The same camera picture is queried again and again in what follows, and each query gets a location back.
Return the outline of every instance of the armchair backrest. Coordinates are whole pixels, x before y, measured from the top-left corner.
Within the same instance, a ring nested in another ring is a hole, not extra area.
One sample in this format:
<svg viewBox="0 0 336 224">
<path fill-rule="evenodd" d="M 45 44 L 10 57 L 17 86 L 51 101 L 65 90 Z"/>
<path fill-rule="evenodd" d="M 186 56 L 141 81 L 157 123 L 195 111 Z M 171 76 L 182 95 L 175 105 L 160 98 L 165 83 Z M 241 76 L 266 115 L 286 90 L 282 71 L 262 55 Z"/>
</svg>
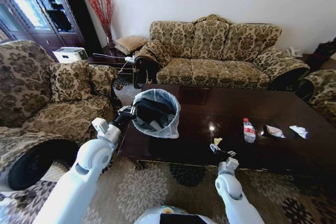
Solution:
<svg viewBox="0 0 336 224">
<path fill-rule="evenodd" d="M 0 126 L 20 127 L 50 100 L 51 62 L 33 41 L 0 44 Z"/>
<path fill-rule="evenodd" d="M 273 46 L 281 28 L 272 24 L 232 23 L 214 14 L 193 23 L 155 21 L 150 39 L 158 39 L 172 57 L 253 62 Z"/>
</svg>

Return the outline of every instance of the plastic liner bag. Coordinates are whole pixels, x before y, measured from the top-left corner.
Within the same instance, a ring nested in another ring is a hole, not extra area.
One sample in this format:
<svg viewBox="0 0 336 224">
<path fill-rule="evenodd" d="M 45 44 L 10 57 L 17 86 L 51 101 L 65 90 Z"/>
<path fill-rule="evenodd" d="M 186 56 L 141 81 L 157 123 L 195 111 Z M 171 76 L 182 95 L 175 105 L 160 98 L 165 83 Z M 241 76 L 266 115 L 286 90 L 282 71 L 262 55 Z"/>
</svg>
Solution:
<svg viewBox="0 0 336 224">
<path fill-rule="evenodd" d="M 161 102 L 167 105 L 175 115 L 168 115 L 168 122 L 166 122 L 165 127 L 160 130 L 155 130 L 153 127 L 144 122 L 141 118 L 136 117 L 133 120 L 133 124 L 138 131 L 154 137 L 160 138 L 178 138 L 179 133 L 177 132 L 177 126 L 179 124 L 180 110 L 181 106 L 177 101 L 176 97 L 169 92 L 162 89 L 150 89 L 137 94 L 134 98 L 133 105 L 140 100 L 151 100 L 154 102 Z"/>
</svg>

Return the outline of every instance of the sofa armrest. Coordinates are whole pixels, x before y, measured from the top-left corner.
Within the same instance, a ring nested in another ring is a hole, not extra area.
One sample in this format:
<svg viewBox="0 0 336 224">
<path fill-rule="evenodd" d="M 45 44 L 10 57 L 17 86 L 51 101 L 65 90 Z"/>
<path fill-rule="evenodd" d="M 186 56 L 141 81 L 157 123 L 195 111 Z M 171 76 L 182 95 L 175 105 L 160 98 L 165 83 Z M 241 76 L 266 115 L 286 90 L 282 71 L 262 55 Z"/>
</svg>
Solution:
<svg viewBox="0 0 336 224">
<path fill-rule="evenodd" d="M 117 77 L 117 71 L 111 66 L 89 65 L 89 82 L 93 94 L 110 98 L 112 105 L 114 105 L 114 100 L 119 100 L 112 87 Z"/>
<path fill-rule="evenodd" d="M 0 189 L 23 190 L 39 181 L 54 160 L 71 167 L 78 146 L 61 135 L 0 127 Z"/>
<path fill-rule="evenodd" d="M 326 69 L 310 73 L 303 78 L 296 94 L 310 105 L 336 101 L 336 70 Z"/>
<path fill-rule="evenodd" d="M 135 52 L 134 57 L 136 69 L 146 72 L 147 83 L 157 83 L 157 72 L 171 60 L 158 40 L 147 42 L 140 51 Z"/>
<path fill-rule="evenodd" d="M 268 75 L 269 89 L 286 90 L 295 85 L 309 71 L 309 66 L 277 48 L 264 50 L 253 61 L 262 72 Z"/>
</svg>

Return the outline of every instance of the floor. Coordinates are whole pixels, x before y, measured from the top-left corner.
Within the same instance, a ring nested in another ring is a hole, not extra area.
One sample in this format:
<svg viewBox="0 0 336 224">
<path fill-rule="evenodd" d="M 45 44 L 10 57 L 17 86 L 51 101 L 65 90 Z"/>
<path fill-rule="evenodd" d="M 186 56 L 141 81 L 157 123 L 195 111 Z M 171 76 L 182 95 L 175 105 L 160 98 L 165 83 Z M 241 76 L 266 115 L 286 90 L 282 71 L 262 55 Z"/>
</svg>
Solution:
<svg viewBox="0 0 336 224">
<path fill-rule="evenodd" d="M 116 91 L 123 105 L 131 104 L 138 92 L 126 82 Z M 0 223 L 32 223 L 65 171 L 55 163 L 34 186 L 0 193 Z M 162 204 L 228 223 L 214 186 L 216 172 L 163 163 L 147 163 L 146 169 L 137 171 L 124 158 L 114 156 L 99 177 L 82 223 L 134 223 L 146 209 Z M 265 223 L 335 223 L 336 189 L 329 180 L 250 170 L 240 170 L 236 176 Z"/>
</svg>

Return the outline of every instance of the armchair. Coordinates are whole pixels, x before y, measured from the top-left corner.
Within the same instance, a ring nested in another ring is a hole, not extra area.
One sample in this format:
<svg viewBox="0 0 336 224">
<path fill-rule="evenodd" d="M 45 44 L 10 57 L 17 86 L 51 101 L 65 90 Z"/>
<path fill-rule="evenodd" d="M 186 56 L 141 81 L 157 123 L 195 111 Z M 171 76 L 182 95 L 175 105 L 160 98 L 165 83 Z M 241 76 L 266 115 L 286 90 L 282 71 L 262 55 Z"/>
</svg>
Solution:
<svg viewBox="0 0 336 224">
<path fill-rule="evenodd" d="M 310 73 L 300 82 L 296 95 L 336 127 L 336 70 Z"/>
<path fill-rule="evenodd" d="M 51 102 L 53 62 L 32 41 L 0 45 L 0 189 L 22 190 L 41 179 L 54 160 L 70 167 L 78 147 L 95 137 L 91 120 L 113 120 L 120 103 L 117 72 L 88 66 L 90 98 Z"/>
</svg>

